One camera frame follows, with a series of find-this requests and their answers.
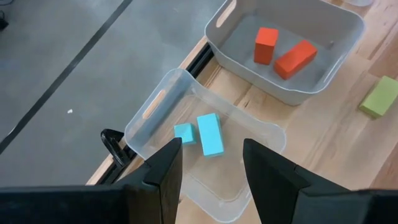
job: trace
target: red block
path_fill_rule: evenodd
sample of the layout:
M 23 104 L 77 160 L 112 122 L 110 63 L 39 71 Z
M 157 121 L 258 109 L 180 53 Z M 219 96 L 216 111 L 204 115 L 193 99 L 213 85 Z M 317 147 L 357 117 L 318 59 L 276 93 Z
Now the red block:
M 269 65 L 274 54 L 279 31 L 277 29 L 261 27 L 254 46 L 254 62 Z
M 309 41 L 302 40 L 275 61 L 274 70 L 284 80 L 307 66 L 317 56 L 318 50 Z

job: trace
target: wooden table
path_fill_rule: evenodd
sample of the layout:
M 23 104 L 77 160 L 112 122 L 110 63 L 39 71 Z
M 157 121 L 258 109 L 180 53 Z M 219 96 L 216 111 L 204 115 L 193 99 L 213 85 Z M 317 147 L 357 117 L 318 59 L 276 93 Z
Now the wooden table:
M 398 1 L 375 0 L 369 7 L 333 4 L 357 12 L 366 33 L 331 85 L 300 106 L 287 106 L 210 60 L 198 81 L 238 108 L 287 133 L 283 156 L 349 189 L 398 188 L 398 102 L 385 116 L 370 119 L 358 105 L 384 75 L 398 77 Z M 186 68 L 205 46 L 202 38 L 182 62 Z M 87 184 L 95 184 L 113 159 L 108 156 Z M 142 163 L 134 159 L 124 175 Z M 183 198 L 177 223 L 215 223 Z M 251 202 L 237 223 L 260 223 Z

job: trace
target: rectangular block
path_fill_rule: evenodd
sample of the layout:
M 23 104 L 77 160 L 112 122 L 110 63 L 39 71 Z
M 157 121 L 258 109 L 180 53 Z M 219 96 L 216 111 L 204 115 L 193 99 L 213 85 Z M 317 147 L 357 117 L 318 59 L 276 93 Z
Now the rectangular block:
M 197 117 L 200 141 L 205 157 L 219 156 L 224 153 L 220 117 L 218 114 L 206 114 Z
M 278 41 L 277 29 L 261 27 L 257 33 L 254 46 L 254 62 L 269 65 Z
M 290 51 L 275 61 L 274 70 L 284 80 L 307 66 L 316 56 L 318 50 L 309 41 L 302 40 Z
M 195 127 L 191 123 L 174 126 L 174 137 L 182 138 L 182 144 L 196 144 Z
M 359 109 L 373 118 L 383 116 L 398 96 L 398 82 L 389 77 L 382 77 L 359 106 Z

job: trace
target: bin handle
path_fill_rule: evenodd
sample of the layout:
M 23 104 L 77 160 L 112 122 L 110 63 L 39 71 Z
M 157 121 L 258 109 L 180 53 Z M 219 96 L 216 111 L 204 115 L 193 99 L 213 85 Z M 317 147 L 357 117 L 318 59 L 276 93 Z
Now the bin handle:
M 156 108 L 163 101 L 165 95 L 166 95 L 165 90 L 160 90 L 158 92 L 158 94 L 155 96 L 155 98 L 150 102 L 150 105 L 148 106 L 148 108 L 142 114 L 143 119 L 148 119 L 152 115 L 152 113 L 156 110 Z
M 215 27 L 220 28 L 227 18 L 232 14 L 234 9 L 236 8 L 237 0 L 226 0 L 224 4 L 220 7 L 220 9 L 214 15 L 214 18 L 217 18 L 215 22 Z

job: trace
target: small cyan cube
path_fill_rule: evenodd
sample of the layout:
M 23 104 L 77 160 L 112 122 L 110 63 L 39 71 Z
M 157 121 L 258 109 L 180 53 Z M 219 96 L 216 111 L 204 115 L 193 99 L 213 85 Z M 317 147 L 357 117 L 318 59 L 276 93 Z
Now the small cyan cube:
M 182 138 L 182 144 L 196 144 L 195 127 L 191 123 L 174 126 L 174 137 Z

